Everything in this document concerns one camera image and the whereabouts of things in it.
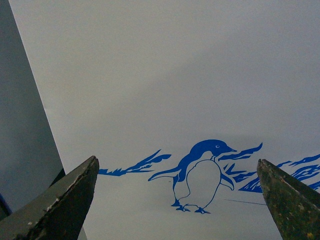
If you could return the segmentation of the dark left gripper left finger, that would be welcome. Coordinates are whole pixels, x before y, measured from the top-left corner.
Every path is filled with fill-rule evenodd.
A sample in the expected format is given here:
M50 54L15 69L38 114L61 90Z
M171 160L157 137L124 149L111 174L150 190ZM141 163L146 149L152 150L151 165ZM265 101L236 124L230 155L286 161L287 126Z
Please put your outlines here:
M76 240L94 198L99 160L91 156L0 222L2 240Z

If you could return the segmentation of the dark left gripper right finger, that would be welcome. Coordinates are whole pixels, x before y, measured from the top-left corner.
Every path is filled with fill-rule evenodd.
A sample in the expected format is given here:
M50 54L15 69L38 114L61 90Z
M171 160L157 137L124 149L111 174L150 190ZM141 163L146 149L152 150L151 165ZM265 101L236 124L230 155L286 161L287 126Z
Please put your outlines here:
M284 240L320 238L320 194L266 159L257 175L264 201Z

